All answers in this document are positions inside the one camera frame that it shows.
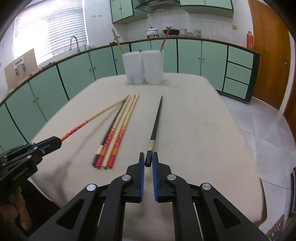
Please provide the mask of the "left hand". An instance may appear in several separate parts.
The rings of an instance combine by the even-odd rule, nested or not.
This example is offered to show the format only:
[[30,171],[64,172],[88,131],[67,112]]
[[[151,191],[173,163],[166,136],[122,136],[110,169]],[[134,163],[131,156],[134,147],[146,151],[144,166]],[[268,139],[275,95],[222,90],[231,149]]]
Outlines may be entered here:
[[26,209],[26,202],[19,186],[15,193],[9,197],[7,204],[1,205],[1,217],[5,222],[19,219],[21,227],[28,231],[32,227],[30,216]]

